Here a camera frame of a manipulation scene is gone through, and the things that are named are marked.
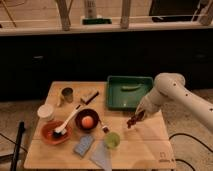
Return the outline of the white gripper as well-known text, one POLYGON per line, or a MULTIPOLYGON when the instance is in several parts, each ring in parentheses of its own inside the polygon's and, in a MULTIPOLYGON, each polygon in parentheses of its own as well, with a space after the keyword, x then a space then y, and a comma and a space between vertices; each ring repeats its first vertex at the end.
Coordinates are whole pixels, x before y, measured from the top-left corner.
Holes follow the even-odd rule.
POLYGON ((138 120, 145 120, 157 113, 161 106, 167 101, 167 97, 160 93, 156 88, 152 88, 140 100, 135 116, 138 120))

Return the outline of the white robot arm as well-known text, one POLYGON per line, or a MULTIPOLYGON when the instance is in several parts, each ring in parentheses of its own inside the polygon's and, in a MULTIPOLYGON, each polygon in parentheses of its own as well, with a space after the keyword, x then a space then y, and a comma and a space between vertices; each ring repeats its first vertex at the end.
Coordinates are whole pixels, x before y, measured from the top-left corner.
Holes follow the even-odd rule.
POLYGON ((185 78, 179 73, 160 73, 153 88, 140 100, 135 115, 145 120, 160 110, 165 102, 174 100, 185 106, 211 133, 213 133, 213 104, 185 88, 185 78))

